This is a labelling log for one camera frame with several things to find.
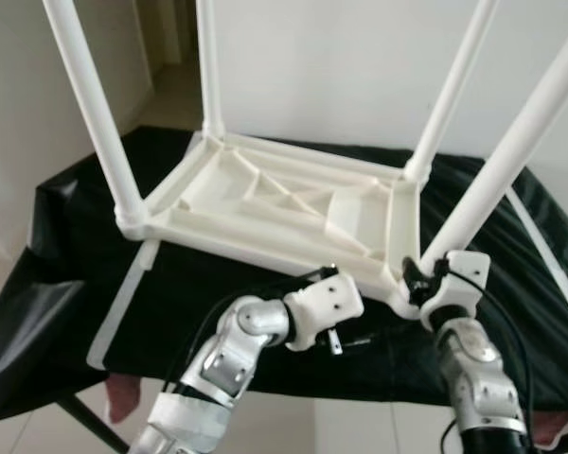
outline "robotic arm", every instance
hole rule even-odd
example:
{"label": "robotic arm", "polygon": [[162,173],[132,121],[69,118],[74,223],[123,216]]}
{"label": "robotic arm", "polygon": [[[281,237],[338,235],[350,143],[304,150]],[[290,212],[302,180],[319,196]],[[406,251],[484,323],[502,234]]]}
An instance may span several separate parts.
{"label": "robotic arm", "polygon": [[[518,393],[503,372],[500,353],[475,320],[482,297],[448,273],[467,276],[480,287],[489,257],[450,252],[435,276],[424,276],[409,259],[404,280],[425,328],[435,333],[440,369],[466,454],[530,452]],[[334,326],[364,312],[351,276],[338,273],[282,300],[238,298],[221,316],[217,333],[196,354],[174,393],[160,393],[148,425],[130,454],[204,454],[216,449],[233,408],[253,379],[263,348],[285,343],[307,350],[328,331],[333,354],[342,352]]]}

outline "white plastic frame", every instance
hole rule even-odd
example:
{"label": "white plastic frame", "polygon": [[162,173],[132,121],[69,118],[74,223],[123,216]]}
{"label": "white plastic frame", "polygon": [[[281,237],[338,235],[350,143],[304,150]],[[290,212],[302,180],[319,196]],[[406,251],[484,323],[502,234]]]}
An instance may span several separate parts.
{"label": "white plastic frame", "polygon": [[[334,157],[304,148],[282,146],[272,142],[226,134],[219,93],[213,0],[197,0],[204,106],[203,141],[156,187],[149,197],[142,200],[121,146],[73,0],[44,0],[44,6],[67,73],[114,196],[116,222],[127,238],[171,241],[286,273],[306,271],[316,265],[324,264],[327,256],[336,257],[334,261],[343,265],[343,268],[354,275],[365,294],[385,301],[405,318],[417,317],[416,310],[409,306],[405,299],[403,286],[398,288],[397,281],[399,280],[401,256],[408,254],[417,258],[418,254],[418,192],[429,176],[431,161],[453,114],[456,101],[461,96],[472,63],[479,53],[480,44],[486,36],[497,3],[498,0],[479,0],[451,72],[418,142],[415,155],[409,160],[405,169],[394,169]],[[487,164],[461,202],[455,207],[426,254],[421,257],[420,266],[424,272],[431,272],[434,260],[443,256],[445,252],[462,250],[467,247],[505,194],[506,189],[525,166],[532,150],[567,98],[568,40],[499,146],[488,159]],[[239,226],[238,231],[233,232],[236,230],[235,225],[230,225],[229,221],[223,222],[222,219],[220,227],[224,230],[217,229],[212,234],[207,233],[211,223],[212,226],[219,223],[217,218],[212,218],[204,224],[198,224],[196,222],[198,217],[180,216],[181,213],[177,213],[177,210],[183,205],[187,213],[193,212],[185,206],[185,201],[181,201],[180,197],[185,191],[189,192],[189,186],[193,184],[192,180],[197,177],[197,174],[203,173],[204,167],[200,168],[196,165],[204,162],[210,166],[210,154],[213,157],[217,156],[214,157],[215,160],[235,159],[238,162],[236,166],[246,166],[248,160],[245,156],[253,155],[262,164],[267,163],[267,168],[273,168],[275,161],[279,160],[278,162],[281,163],[282,160],[287,160],[283,166],[289,173],[303,166],[311,166],[320,171],[329,167],[333,174],[338,172],[339,181],[347,181],[349,178],[353,180],[356,177],[357,181],[362,179],[364,179],[362,181],[367,181],[372,178],[373,186],[388,187],[390,194],[393,194],[393,200],[399,197],[406,198],[403,206],[400,205],[397,209],[393,208],[394,203],[387,205],[387,220],[382,226],[384,229],[382,234],[387,237],[386,246],[399,243],[402,246],[394,252],[389,250],[385,252],[386,257],[383,258],[380,269],[374,267],[370,269],[372,262],[369,259],[374,258],[370,257],[371,252],[362,255],[366,260],[357,260],[359,255],[355,258],[353,256],[346,258],[338,246],[332,250],[326,250],[325,253],[319,253],[319,248],[310,244],[306,245],[307,247],[300,253],[290,254],[288,248],[291,248],[291,244],[298,247],[300,243],[279,244],[281,237],[278,237],[277,233],[261,232],[260,229],[253,232],[253,236],[257,232],[272,235],[271,242],[259,241],[255,244],[250,240],[240,240],[241,236],[236,236],[236,234],[244,233],[243,230],[247,227]],[[260,166],[250,170],[251,173],[254,172],[251,186],[258,184],[257,181],[261,178],[258,174],[261,171],[263,169]],[[330,188],[329,182],[325,182],[325,185],[324,187]],[[245,195],[252,193],[251,186]],[[372,186],[368,189],[366,186],[363,188],[362,190],[365,191],[374,190]],[[290,197],[293,203],[301,206],[299,209],[302,209],[302,200],[299,201],[299,197],[294,196],[295,194],[286,194],[286,197]],[[240,203],[247,201],[244,197],[240,199]],[[298,216],[298,213],[295,213],[292,218]],[[328,216],[321,228],[324,231],[328,230]],[[294,236],[294,232],[292,235],[289,233],[284,236]],[[409,237],[400,241],[402,235]]]}

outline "white 3d printed frame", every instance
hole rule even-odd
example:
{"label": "white 3d printed frame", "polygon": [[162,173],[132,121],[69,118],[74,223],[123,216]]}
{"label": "white 3d printed frame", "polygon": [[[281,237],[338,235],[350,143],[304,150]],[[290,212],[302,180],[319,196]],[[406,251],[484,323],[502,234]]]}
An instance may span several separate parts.
{"label": "white 3d printed frame", "polygon": [[[288,274],[335,263],[361,291],[417,318],[400,280],[419,259],[419,194],[498,0],[479,0],[417,150],[405,168],[225,132],[214,0],[197,0],[203,140],[144,200],[103,93],[73,0],[44,0],[125,237],[170,241]],[[425,254],[467,247],[568,98],[568,40]]]}

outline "black plastic sheet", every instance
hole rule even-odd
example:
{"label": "black plastic sheet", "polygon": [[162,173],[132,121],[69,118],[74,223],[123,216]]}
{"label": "black plastic sheet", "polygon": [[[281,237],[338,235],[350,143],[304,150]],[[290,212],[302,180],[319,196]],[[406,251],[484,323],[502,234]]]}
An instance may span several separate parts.
{"label": "black plastic sheet", "polygon": [[[190,132],[140,128],[123,141],[139,189],[149,194],[182,159]],[[390,166],[410,152],[310,144]],[[421,197],[421,244],[426,247],[483,162],[438,155]],[[568,218],[524,170],[514,184],[568,274]],[[138,251],[115,226],[114,204],[91,156],[37,188],[32,235],[0,294],[0,419],[33,410],[104,379],[86,364],[90,344]],[[488,253],[488,289],[519,326],[536,379],[536,407],[568,410],[568,305],[511,205],[503,200],[470,245]],[[163,243],[144,275],[105,358],[107,369],[164,377],[176,351],[211,305],[241,288],[282,275]],[[420,323],[398,318],[365,300],[361,319],[341,323],[346,349],[326,346],[261,357],[252,389],[314,397],[448,405],[431,336]],[[522,393],[516,350],[505,324],[483,302],[479,318],[502,350]]]}

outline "white wall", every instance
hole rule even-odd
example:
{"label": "white wall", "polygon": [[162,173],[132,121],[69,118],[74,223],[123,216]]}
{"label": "white wall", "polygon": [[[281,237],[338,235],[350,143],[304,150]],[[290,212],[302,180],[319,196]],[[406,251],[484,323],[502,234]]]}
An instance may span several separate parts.
{"label": "white wall", "polygon": [[[413,148],[475,1],[217,0],[230,131]],[[444,139],[487,156],[568,35],[568,0],[501,2]],[[568,108],[532,166],[568,212]]]}
{"label": "white wall", "polygon": [[[116,121],[151,94],[133,0],[78,0]],[[41,0],[0,0],[0,241],[24,235],[33,189],[93,152]]]}

